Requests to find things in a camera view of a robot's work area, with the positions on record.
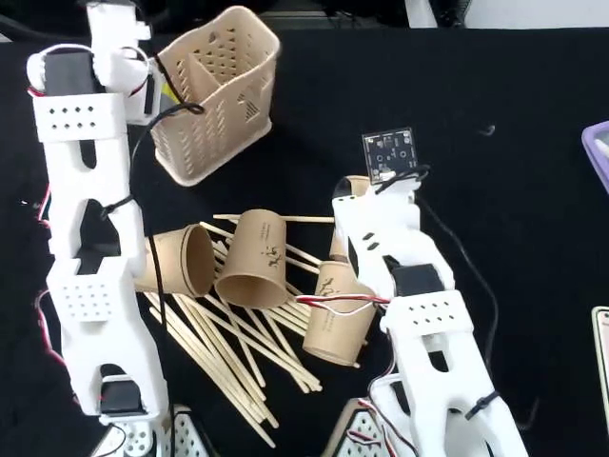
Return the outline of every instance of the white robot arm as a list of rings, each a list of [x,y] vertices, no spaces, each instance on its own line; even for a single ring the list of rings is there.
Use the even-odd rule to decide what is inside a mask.
[[[90,48],[56,45],[32,55],[27,67],[53,195],[49,249],[55,262],[47,282],[82,410],[121,427],[126,455],[162,456],[167,383],[135,296],[133,281],[144,271],[146,252],[142,212],[130,196],[127,125],[145,125],[159,113],[164,80],[138,48],[150,30],[136,20],[133,4],[91,2],[87,14]],[[94,169],[83,162],[84,141],[94,143]],[[117,255],[83,255],[80,227],[89,200],[108,209]],[[104,364],[125,374],[102,379]]]
[[[524,457],[511,412],[474,340],[453,272],[420,231],[419,175],[403,172],[395,180],[395,172],[385,172],[385,179],[371,173],[373,186],[364,196],[343,187],[332,201],[337,233],[359,281],[391,299],[381,329],[390,336],[399,375],[373,383],[370,396],[395,427],[402,426],[404,436],[412,437],[421,457],[487,456],[485,443],[496,457]],[[388,187],[389,180],[395,183]],[[432,364],[429,354],[437,351],[446,370]],[[403,384],[408,415],[390,387],[395,382]],[[389,434],[399,455],[415,455],[396,433]]]

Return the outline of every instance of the paper cup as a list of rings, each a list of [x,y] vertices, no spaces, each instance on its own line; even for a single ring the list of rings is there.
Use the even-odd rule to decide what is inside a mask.
[[[372,291],[357,282],[349,264],[322,262],[315,294],[332,296],[341,293],[371,294]],[[352,311],[365,303],[359,300],[325,302],[337,311]],[[333,364],[353,366],[374,318],[374,312],[374,308],[369,307],[351,316],[338,316],[325,309],[313,308],[303,349]]]
[[[213,247],[207,231],[197,225],[154,236],[159,255],[163,290],[202,297],[209,292],[214,279]],[[135,280],[138,291],[156,291],[156,273],[146,241],[146,272]]]
[[[239,218],[216,291],[243,308],[275,308],[285,303],[285,221],[266,209]]]
[[[346,179],[351,183],[351,192],[356,197],[361,197],[370,187],[370,178],[367,176],[347,176]],[[349,254],[344,251],[343,245],[336,236],[336,230],[332,233],[332,243],[330,244],[330,260],[336,262],[348,262]]]

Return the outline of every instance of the white wire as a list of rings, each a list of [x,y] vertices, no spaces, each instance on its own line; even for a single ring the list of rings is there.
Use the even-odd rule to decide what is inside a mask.
[[[334,308],[329,307],[328,305],[324,304],[324,303],[320,303],[320,302],[313,302],[311,301],[315,307],[314,308],[323,308],[327,311],[330,311],[332,314],[335,314],[337,316],[342,316],[342,317],[346,317],[346,316],[353,316],[354,314],[357,314],[358,312],[362,312],[367,308],[370,308],[374,305],[374,302],[368,302],[365,305],[363,305],[362,307],[353,309],[352,311],[337,311]]]
[[[93,53],[93,50],[89,46],[75,45],[71,43],[60,43],[58,45],[50,46],[45,50],[41,50],[39,54],[44,57],[45,55],[55,50],[88,50],[89,52]]]
[[[123,50],[134,50],[135,52],[137,52],[138,54],[140,54],[140,57],[142,57],[144,59],[144,63],[146,64],[146,78],[148,77],[148,75],[150,74],[150,58],[147,56],[147,54],[142,50],[142,48],[139,48],[137,46],[123,46]]]

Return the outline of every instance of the brown paper cup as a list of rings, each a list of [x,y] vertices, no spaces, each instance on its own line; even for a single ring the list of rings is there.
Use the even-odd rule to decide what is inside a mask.
[[[163,290],[201,297],[209,292],[214,278],[213,247],[207,231],[192,225],[154,236],[159,254]],[[146,272],[135,280],[138,291],[156,291],[156,274],[146,241]]]
[[[370,178],[367,176],[347,176],[351,183],[351,191],[356,197],[361,197],[370,187]],[[339,242],[336,236],[336,230],[332,233],[332,243],[330,245],[330,260],[336,262],[348,262],[349,254],[344,251],[343,245]]]
[[[285,303],[285,221],[279,214],[251,209],[241,215],[216,291],[244,308]]]
[[[331,296],[341,293],[370,294],[372,291],[357,282],[349,264],[322,262],[315,294]],[[326,304],[337,311],[351,311],[365,305],[365,302],[337,300]],[[374,312],[374,308],[369,307],[351,316],[338,316],[325,309],[312,309],[303,349],[333,364],[353,366],[374,318]]]

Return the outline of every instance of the perforated basket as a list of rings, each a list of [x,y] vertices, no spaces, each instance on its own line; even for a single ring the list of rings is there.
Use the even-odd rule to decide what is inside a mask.
[[[152,130],[156,158],[182,186],[194,186],[266,135],[280,42],[252,11],[231,7],[171,43],[159,57],[185,101]]]

